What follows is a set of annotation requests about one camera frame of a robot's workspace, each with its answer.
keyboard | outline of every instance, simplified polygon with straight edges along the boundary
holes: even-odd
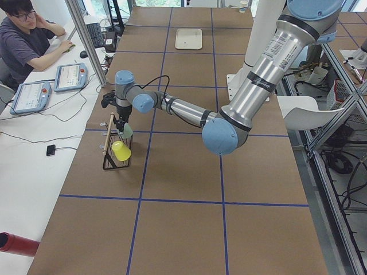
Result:
[[[94,48],[103,47],[104,39],[99,24],[98,23],[87,24],[87,30],[92,39]]]

yellow cup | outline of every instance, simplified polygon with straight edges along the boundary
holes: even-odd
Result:
[[[131,150],[120,140],[112,144],[112,150],[116,158],[124,162],[131,156]]]

sticker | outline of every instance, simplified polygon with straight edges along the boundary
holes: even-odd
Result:
[[[263,56],[273,61],[274,66],[286,72],[302,49],[297,38],[276,34],[265,48]]]
[[[264,90],[267,90],[269,93],[272,93],[276,88],[276,85],[266,81],[265,79],[261,78],[260,76],[258,76],[253,72],[249,72],[247,78],[251,80],[251,83],[253,85],[263,88]]]

red tube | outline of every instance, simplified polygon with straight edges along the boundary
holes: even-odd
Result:
[[[39,242],[7,232],[0,233],[0,252],[34,257]]]

man's hand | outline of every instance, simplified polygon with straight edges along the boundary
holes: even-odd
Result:
[[[67,52],[71,47],[75,46],[73,44],[73,42],[71,42],[70,40],[65,40],[63,41],[60,46],[59,49],[62,50],[63,53]]]
[[[36,27],[40,29],[48,29],[49,22],[36,13]]]

